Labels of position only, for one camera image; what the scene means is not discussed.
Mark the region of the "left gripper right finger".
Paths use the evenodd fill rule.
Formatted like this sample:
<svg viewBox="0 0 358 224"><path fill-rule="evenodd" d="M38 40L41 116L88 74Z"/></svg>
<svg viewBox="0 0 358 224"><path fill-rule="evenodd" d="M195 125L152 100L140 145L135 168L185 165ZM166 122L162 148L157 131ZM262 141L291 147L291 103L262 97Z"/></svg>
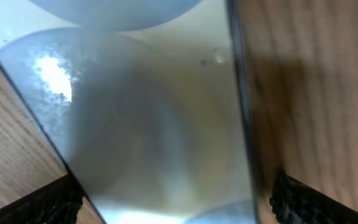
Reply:
<svg viewBox="0 0 358 224"><path fill-rule="evenodd" d="M287 175L277 173L269 198L280 224L358 224L358 212Z"/></svg>

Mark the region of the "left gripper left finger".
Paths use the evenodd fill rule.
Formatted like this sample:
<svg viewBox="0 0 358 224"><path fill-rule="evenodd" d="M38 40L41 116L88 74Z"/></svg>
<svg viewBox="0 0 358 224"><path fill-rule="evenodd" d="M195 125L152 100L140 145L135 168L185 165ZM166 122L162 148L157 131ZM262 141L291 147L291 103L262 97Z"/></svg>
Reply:
<svg viewBox="0 0 358 224"><path fill-rule="evenodd" d="M84 196L68 174L0 208L0 224L75 224Z"/></svg>

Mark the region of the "Samsung Galaxy smartphone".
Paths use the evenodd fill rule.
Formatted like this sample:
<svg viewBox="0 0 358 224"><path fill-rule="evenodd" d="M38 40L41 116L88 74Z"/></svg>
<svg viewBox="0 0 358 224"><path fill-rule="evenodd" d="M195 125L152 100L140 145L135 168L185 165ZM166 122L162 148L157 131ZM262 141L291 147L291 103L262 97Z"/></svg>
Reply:
<svg viewBox="0 0 358 224"><path fill-rule="evenodd" d="M258 223L236 2L0 0L0 68L106 223Z"/></svg>

